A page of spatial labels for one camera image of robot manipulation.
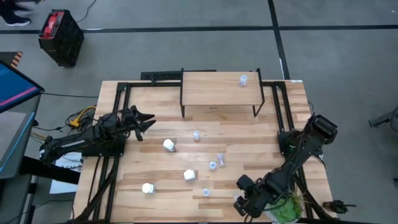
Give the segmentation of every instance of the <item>black floor line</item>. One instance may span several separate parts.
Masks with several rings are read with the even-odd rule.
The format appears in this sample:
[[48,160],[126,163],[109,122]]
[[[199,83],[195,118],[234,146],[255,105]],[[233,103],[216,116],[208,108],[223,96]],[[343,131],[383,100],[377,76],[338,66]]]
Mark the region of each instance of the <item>black floor line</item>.
[[[84,30],[84,32],[88,34],[104,34],[104,33],[140,33],[140,32],[259,31],[259,30],[273,30],[273,29],[274,29],[273,26],[143,27],[143,28],[88,29]],[[279,30],[379,30],[379,29],[398,29],[398,25],[278,26],[278,29]],[[40,30],[0,30],[0,34],[39,34],[39,33]]]
[[271,13],[272,26],[274,28],[275,41],[276,41],[276,46],[277,46],[277,49],[278,49],[278,55],[279,55],[280,64],[281,64],[281,67],[282,67],[283,79],[290,80],[289,69],[287,68],[286,55],[285,55],[284,45],[282,43],[282,37],[280,36],[279,25],[278,25],[278,20],[277,20],[277,16],[276,16],[274,1],[273,0],[268,0],[268,6],[269,6],[269,11]]
[[[272,26],[209,26],[209,27],[143,27],[85,29],[87,34],[140,33],[140,32],[201,32],[201,31],[259,31],[272,30]],[[39,34],[40,30],[0,30],[0,34]]]
[[398,25],[358,25],[358,26],[280,26],[279,30],[378,30],[398,29]]

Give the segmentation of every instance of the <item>yellow cable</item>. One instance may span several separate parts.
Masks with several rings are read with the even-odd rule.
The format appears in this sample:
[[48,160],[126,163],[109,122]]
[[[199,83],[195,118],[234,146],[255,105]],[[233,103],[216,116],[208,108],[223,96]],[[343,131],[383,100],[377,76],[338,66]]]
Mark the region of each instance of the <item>yellow cable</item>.
[[79,127],[81,116],[83,116],[83,114],[84,114],[86,111],[88,111],[89,109],[95,109],[95,108],[96,108],[95,106],[89,106],[89,107],[87,107],[86,109],[84,109],[83,111],[81,111],[81,113],[79,114],[79,116],[77,116],[77,118],[75,118],[73,121],[69,122],[70,125],[72,125],[72,126],[74,126],[74,127],[76,127],[76,128]]

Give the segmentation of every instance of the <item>plastic bottle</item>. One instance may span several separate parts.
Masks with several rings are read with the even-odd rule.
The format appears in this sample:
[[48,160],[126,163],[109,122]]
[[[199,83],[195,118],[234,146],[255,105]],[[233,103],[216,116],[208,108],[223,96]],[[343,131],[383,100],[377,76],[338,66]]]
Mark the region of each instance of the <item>plastic bottle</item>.
[[142,185],[142,192],[145,194],[153,194],[155,193],[155,185],[145,183]]
[[167,151],[170,151],[170,152],[174,152],[174,151],[175,151],[175,145],[174,145],[174,143],[173,143],[171,140],[169,140],[169,139],[166,139],[166,140],[163,142],[163,147],[164,147],[164,149],[166,149]]
[[193,140],[199,141],[200,140],[200,133],[199,131],[194,131],[193,132]]
[[195,180],[195,171],[193,170],[186,170],[184,172],[184,179],[185,180]]
[[203,189],[203,190],[201,191],[201,193],[202,193],[203,196],[205,196],[205,197],[209,197],[209,195],[210,195],[209,189]]
[[225,166],[224,154],[223,153],[217,154],[217,159],[218,159],[218,164],[220,165],[220,167],[224,167]]
[[241,87],[246,86],[246,82],[248,81],[248,76],[247,75],[241,75],[241,78],[239,79],[239,85]]
[[209,164],[209,167],[210,167],[211,170],[215,170],[215,169],[217,169],[217,163],[211,161],[210,164]]

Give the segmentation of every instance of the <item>red battery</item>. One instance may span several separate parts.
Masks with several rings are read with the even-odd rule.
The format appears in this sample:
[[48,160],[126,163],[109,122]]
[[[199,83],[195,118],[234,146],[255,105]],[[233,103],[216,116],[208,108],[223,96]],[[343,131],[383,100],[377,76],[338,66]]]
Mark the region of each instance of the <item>red battery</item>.
[[44,32],[43,32],[43,39],[51,39],[54,37],[54,34],[56,33],[60,22],[63,17],[63,12],[56,12],[54,15],[51,15],[47,25],[45,26]]

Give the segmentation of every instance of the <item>wooden tabletop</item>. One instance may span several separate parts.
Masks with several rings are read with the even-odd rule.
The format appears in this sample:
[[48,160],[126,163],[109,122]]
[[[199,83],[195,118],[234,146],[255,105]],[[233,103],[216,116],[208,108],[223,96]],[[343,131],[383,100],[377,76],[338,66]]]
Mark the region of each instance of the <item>wooden tabletop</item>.
[[[96,117],[112,111],[116,85],[116,81],[103,82]],[[310,116],[303,83],[286,81],[286,86],[295,127],[302,129]],[[279,128],[271,88],[264,87],[264,95],[266,102],[257,118],[247,106],[187,107],[189,116],[181,118],[179,87],[133,87],[130,106],[155,114],[157,122],[143,135],[144,141],[138,142],[133,134],[127,140],[111,222],[243,222],[244,217],[233,207],[234,196],[242,195],[237,179],[243,174],[252,179],[263,177],[284,162],[277,143]],[[279,96],[283,105],[281,92]],[[193,141],[194,130],[201,134],[199,142]],[[162,148],[165,139],[176,142],[177,152]],[[217,153],[224,153],[226,166],[210,171],[209,162],[216,161]],[[96,160],[90,157],[84,161],[74,203],[76,214],[87,205]],[[331,201],[324,166],[312,157],[303,168],[312,195],[319,203]],[[186,169],[195,171],[196,180],[183,179]],[[146,182],[155,184],[155,194],[141,192]],[[202,196],[204,188],[210,190],[209,197]],[[107,198],[105,194],[100,218],[104,217]],[[253,221],[269,219],[262,215]]]
[[[246,75],[246,86],[239,86]],[[257,72],[184,72],[182,105],[260,105]]]

